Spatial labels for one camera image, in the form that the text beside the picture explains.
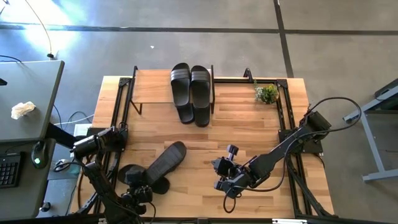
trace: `small potted plant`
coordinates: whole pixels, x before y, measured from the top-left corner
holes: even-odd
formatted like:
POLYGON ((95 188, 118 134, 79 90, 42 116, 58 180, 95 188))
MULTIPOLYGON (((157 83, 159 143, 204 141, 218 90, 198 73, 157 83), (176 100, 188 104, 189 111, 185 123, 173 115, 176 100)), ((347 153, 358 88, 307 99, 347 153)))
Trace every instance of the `small potted plant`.
POLYGON ((256 92, 254 95, 256 101, 261 100, 266 104, 275 103, 279 97, 278 88, 274 84, 266 87, 259 87, 257 81, 254 80, 254 91, 256 92))

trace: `white cable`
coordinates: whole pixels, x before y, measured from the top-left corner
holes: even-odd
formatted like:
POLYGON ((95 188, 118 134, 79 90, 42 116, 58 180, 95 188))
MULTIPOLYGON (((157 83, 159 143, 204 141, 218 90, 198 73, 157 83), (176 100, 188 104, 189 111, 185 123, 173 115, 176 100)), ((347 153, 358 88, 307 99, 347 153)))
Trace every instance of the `white cable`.
POLYGON ((90 115, 90 116, 88 116, 88 117, 86 117, 86 118, 82 118, 82 119, 79 119, 79 120, 76 120, 76 121, 69 121, 69 122, 58 123, 58 124, 54 124, 54 125, 61 125, 61 124, 71 124, 71 123, 76 123, 76 122, 79 122, 79 121, 83 121, 84 119, 87 119, 87 118, 93 117, 93 116, 94 116, 94 115, 90 115))
POLYGON ((27 5, 30 7, 30 9, 33 11, 33 13, 36 15, 37 19, 39 20, 40 24, 43 26, 43 29, 45 31, 45 34, 47 35, 47 38, 49 39, 49 45, 50 45, 50 54, 52 54, 52 46, 51 46, 51 40, 50 40, 50 36, 49 33, 47 32, 47 29, 45 28, 42 20, 40 19, 40 17, 36 14, 35 10, 33 9, 33 7, 29 4, 29 2, 27 0, 25 0, 25 2, 27 3, 27 5))

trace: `gray floor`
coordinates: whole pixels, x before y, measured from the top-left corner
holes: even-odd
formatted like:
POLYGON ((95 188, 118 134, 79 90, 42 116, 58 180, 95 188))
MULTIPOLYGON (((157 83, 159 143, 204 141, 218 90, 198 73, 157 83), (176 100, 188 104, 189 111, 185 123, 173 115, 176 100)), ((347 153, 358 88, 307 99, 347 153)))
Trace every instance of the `gray floor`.
MULTIPOLYGON (((11 1, 3 22, 37 23, 24 1, 11 1)), ((117 27, 206 27, 277 29, 272 0, 30 1, 44 23, 117 27)), ((397 30, 394 0, 280 0, 286 29, 397 30)), ((279 34, 51 31, 57 57, 66 63, 56 106, 63 121, 77 110, 93 114, 104 75, 131 75, 142 69, 171 68, 178 62, 215 66, 216 76, 286 77, 279 34)), ((398 35, 287 35, 294 77, 304 78, 312 103, 347 96, 365 104, 372 93, 397 78, 398 35)), ((40 27, 0 30, 0 53, 21 60, 47 60, 47 38, 40 27)), ((347 103, 325 103, 319 110, 334 127, 353 110, 347 103)), ((54 122, 58 117, 53 111, 54 122)), ((67 129, 73 132, 73 125, 67 129)), ((341 217, 398 222, 398 178, 364 184, 376 171, 361 124, 323 140, 328 184, 341 217)), ((68 157, 58 150, 55 157, 68 157)), ((63 215, 72 180, 49 187, 63 215)))

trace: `crumpled paper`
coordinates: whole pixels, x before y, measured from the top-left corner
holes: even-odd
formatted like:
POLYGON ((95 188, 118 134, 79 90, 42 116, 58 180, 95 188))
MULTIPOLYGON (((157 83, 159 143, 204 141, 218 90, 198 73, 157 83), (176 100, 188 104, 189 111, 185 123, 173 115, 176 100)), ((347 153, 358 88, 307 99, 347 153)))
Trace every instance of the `crumpled paper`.
POLYGON ((18 103, 17 105, 15 105, 11 108, 11 118, 18 119, 21 116, 24 116, 25 114, 34 110, 35 107, 36 107, 36 105, 34 105, 30 101, 27 103, 18 103))

